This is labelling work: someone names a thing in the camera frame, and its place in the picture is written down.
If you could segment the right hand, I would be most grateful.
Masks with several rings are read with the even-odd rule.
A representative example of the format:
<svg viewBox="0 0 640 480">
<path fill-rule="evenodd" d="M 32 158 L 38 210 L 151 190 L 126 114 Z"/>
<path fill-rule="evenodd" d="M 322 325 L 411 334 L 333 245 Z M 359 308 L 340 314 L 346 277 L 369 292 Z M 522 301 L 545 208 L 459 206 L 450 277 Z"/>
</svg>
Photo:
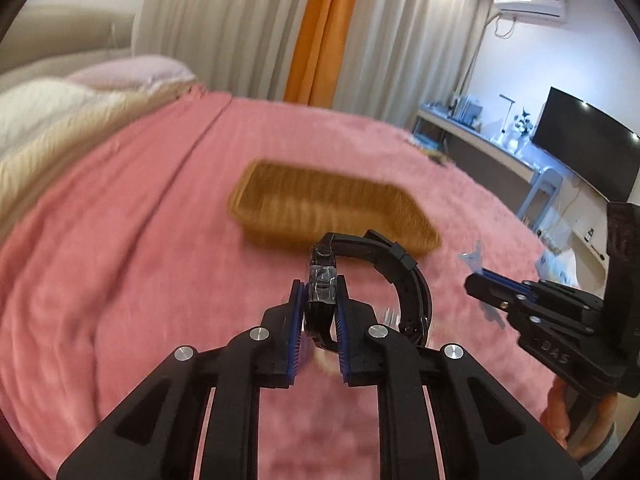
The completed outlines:
<svg viewBox="0 0 640 480">
<path fill-rule="evenodd" d="M 555 438 L 555 441 L 565 448 L 575 460 L 582 460 L 594 452 L 602 443 L 614 426 L 617 408 L 617 394 L 608 394 L 596 409 L 597 418 L 587 431 L 585 437 L 572 448 L 567 444 L 570 433 L 570 416 L 566 405 L 567 383 L 562 378 L 555 377 L 548 392 L 548 404 L 540 416 L 540 423 Z"/>
</svg>

